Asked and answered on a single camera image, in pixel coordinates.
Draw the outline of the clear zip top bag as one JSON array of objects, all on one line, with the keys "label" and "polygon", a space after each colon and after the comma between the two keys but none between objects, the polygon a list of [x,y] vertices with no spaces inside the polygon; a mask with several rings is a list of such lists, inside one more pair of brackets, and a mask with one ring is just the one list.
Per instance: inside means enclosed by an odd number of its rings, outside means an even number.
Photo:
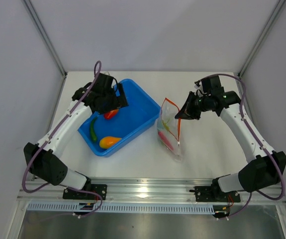
[{"label": "clear zip top bag", "polygon": [[183,156],[182,156],[182,147],[181,147],[181,140],[180,140],[180,135],[181,135],[181,120],[180,119],[175,119],[175,115],[179,112],[179,107],[170,99],[165,98],[162,102],[161,109],[159,112],[159,117],[162,119],[164,118],[172,118],[172,121],[170,123],[170,131],[166,130],[159,130],[161,131],[166,138],[170,141],[172,144],[174,150],[171,151],[169,150],[159,139],[158,134],[158,141],[160,144],[167,150],[171,158],[176,161],[176,162],[182,162],[183,161]]}]

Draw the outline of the green grape bunch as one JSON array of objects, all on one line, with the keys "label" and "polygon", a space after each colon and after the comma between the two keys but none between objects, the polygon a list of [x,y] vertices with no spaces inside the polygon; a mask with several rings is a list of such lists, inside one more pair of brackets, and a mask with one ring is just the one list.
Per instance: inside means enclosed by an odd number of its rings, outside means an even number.
[{"label": "green grape bunch", "polygon": [[171,123],[171,121],[172,121],[172,118],[164,118],[164,119],[162,119],[161,117],[159,117],[158,120],[157,120],[157,129],[170,131],[170,123]]}]

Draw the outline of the red chili pepper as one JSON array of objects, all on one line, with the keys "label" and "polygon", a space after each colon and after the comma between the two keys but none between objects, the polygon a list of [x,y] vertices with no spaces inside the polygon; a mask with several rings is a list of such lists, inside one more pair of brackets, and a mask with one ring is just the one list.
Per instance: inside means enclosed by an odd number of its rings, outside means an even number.
[{"label": "red chili pepper", "polygon": [[158,137],[161,140],[161,142],[171,151],[174,150],[172,144],[170,143],[170,141],[166,138],[166,136],[161,132],[158,131]]}]

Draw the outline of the yellow orange mango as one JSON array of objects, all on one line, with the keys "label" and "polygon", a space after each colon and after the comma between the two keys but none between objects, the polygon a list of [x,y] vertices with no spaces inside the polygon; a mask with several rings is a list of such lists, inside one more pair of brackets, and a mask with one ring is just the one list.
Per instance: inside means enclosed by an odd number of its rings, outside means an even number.
[{"label": "yellow orange mango", "polygon": [[109,149],[121,140],[120,137],[106,136],[99,141],[99,146],[102,149]]}]

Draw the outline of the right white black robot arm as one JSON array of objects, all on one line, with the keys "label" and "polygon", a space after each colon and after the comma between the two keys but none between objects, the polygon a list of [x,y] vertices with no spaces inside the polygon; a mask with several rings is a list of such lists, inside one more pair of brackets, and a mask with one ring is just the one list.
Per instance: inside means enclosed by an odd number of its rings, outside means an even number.
[{"label": "right white black robot arm", "polygon": [[212,111],[230,128],[240,144],[247,165],[238,173],[213,179],[211,196],[217,201],[229,192],[258,192],[277,201],[285,195],[283,172],[286,155],[275,151],[255,128],[244,109],[245,95],[225,91],[222,74],[213,74],[195,82],[196,92],[189,92],[182,109],[176,114],[179,120],[199,120],[204,112]]}]

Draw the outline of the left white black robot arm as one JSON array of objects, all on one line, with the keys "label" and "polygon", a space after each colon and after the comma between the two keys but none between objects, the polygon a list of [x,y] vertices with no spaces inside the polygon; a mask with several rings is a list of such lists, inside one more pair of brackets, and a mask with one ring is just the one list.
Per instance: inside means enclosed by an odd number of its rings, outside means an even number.
[{"label": "left white black robot arm", "polygon": [[65,114],[37,143],[27,143],[24,172],[43,179],[47,184],[74,188],[80,199],[91,195],[88,178],[67,167],[61,156],[71,137],[94,113],[100,115],[128,106],[123,85],[110,75],[97,72],[92,82],[75,91]]}]

